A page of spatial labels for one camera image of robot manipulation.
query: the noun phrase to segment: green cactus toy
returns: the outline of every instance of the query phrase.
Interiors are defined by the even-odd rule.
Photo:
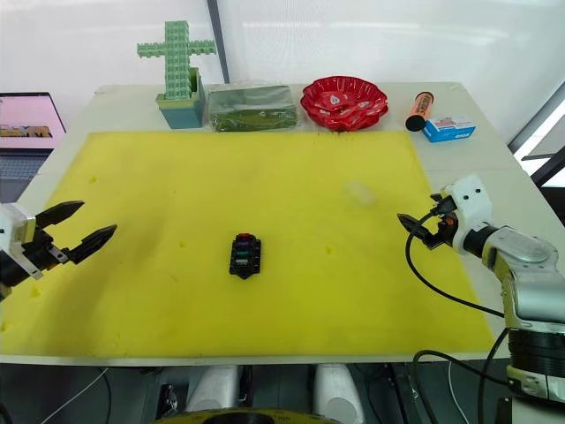
[[[165,93],[155,100],[170,128],[202,126],[204,90],[190,56],[215,52],[212,40],[189,41],[188,23],[183,20],[165,22],[165,42],[138,44],[139,57],[165,56]]]

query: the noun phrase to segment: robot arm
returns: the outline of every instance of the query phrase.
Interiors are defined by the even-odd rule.
[[[525,399],[565,404],[565,278],[556,268],[557,249],[512,228],[492,226],[492,204],[476,175],[432,198],[438,232],[419,227],[415,237],[431,249],[445,243],[460,254],[474,254],[501,281],[510,388]],[[398,217],[409,231],[419,226],[411,216]]]
[[[43,270],[60,263],[80,263],[112,237],[116,225],[93,232],[74,249],[59,250],[53,245],[53,238],[44,228],[64,221],[83,204],[66,201],[37,216],[17,203],[0,204],[0,301],[29,276],[39,279]]]

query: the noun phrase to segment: orange bottle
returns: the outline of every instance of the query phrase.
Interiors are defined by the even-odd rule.
[[[410,131],[420,131],[426,126],[427,117],[432,110],[433,94],[429,91],[424,91],[416,96],[416,101],[410,115],[406,119],[406,128]]]

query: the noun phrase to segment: black cable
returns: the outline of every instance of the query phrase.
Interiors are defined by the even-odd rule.
[[[470,365],[467,365],[464,362],[454,358],[453,356],[447,355],[446,353],[437,352],[437,351],[429,351],[429,350],[419,351],[414,355],[414,358],[412,359],[412,373],[414,374],[414,381],[416,382],[416,387],[418,389],[418,393],[419,393],[420,397],[422,398],[422,403],[424,404],[424,408],[426,409],[426,412],[427,412],[428,416],[430,417],[430,421],[432,422],[432,424],[438,424],[438,420],[435,417],[435,413],[433,413],[432,405],[430,404],[430,401],[428,400],[426,393],[424,392],[424,388],[422,387],[422,382],[420,381],[420,378],[419,378],[419,369],[418,369],[419,362],[418,361],[424,355],[438,356],[438,357],[443,358],[445,360],[450,360],[454,364],[457,364],[459,367],[463,367],[467,371],[471,371],[473,374],[483,375],[487,380],[490,380],[491,382],[497,382],[498,384],[501,384],[503,386],[508,386],[507,382],[505,382],[504,380],[501,380],[499,378],[492,377],[490,375],[484,374],[480,370],[473,368]]]
[[[485,363],[483,364],[483,375],[480,376],[480,380],[478,382],[478,402],[477,402],[477,416],[478,416],[478,424],[485,424],[485,375],[488,372],[488,368],[493,361],[494,355],[498,348],[501,346],[502,341],[509,333],[509,329],[504,329],[502,333],[498,336],[498,338],[494,341],[493,347],[491,351],[488,353],[486,357]]]
[[[392,383],[395,389],[396,394],[396,402],[398,402],[398,409],[400,409],[400,414],[403,417],[403,424],[409,424],[408,422],[408,414],[404,410],[404,403],[402,401],[402,396],[400,395],[400,390],[398,389],[398,380],[396,379],[395,369],[392,364],[388,364],[388,370],[390,373],[390,378],[392,379]]]
[[[381,377],[385,373],[385,370],[386,370],[386,367],[383,367],[381,369],[374,371],[372,374],[369,375],[369,374],[364,373],[363,370],[361,369],[361,367],[358,364],[352,364],[352,365],[363,376],[364,380],[376,380],[377,378]]]
[[[109,424],[109,417],[112,414],[112,389],[109,385],[109,380],[108,377],[106,376],[107,373],[102,374],[102,378],[104,379],[104,382],[106,383],[106,391],[108,393],[108,410],[106,411],[106,424]]]
[[[504,314],[502,312],[498,312],[495,311],[494,309],[491,309],[489,307],[482,307],[481,305],[476,305],[474,303],[471,303],[467,300],[463,300],[463,299],[459,299],[456,296],[453,296],[451,294],[448,294],[446,292],[444,292],[443,290],[438,289],[435,285],[433,285],[432,283],[430,283],[429,281],[427,281],[416,269],[416,266],[414,266],[414,263],[412,262],[412,258],[411,258],[411,244],[412,244],[412,240],[414,239],[414,235],[416,234],[416,232],[418,231],[418,229],[431,217],[435,216],[434,212],[430,212],[428,214],[426,214],[423,218],[421,218],[418,221],[418,225],[415,225],[414,228],[410,231],[410,234],[408,235],[408,238],[406,239],[406,247],[404,248],[404,253],[406,255],[406,261],[408,262],[408,266],[410,267],[410,269],[412,270],[412,272],[414,273],[415,276],[418,277],[418,279],[424,283],[425,285],[427,285],[430,289],[432,289],[434,292],[440,294],[441,296],[444,296],[450,300],[453,300],[454,302],[460,303],[462,305],[465,305],[467,307],[472,307],[474,309],[478,309],[479,311],[483,311],[483,312],[487,312],[489,314],[493,314],[496,316],[500,316],[501,318],[504,318]]]
[[[371,409],[373,410],[374,418],[377,419],[379,424],[382,424],[382,420],[380,419],[380,416],[377,413],[377,409],[374,407],[373,399],[371,398],[371,382],[374,382],[375,380],[376,380],[376,378],[373,378],[372,380],[365,379],[365,389],[366,389],[366,392],[367,392],[367,398],[369,399],[369,405],[371,406]]]
[[[2,402],[0,402],[0,417],[4,420],[4,424],[14,424],[14,421],[11,420],[11,416]]]

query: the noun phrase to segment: laptop screen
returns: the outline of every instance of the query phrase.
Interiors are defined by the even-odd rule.
[[[0,93],[0,150],[53,149],[63,136],[49,93]]]

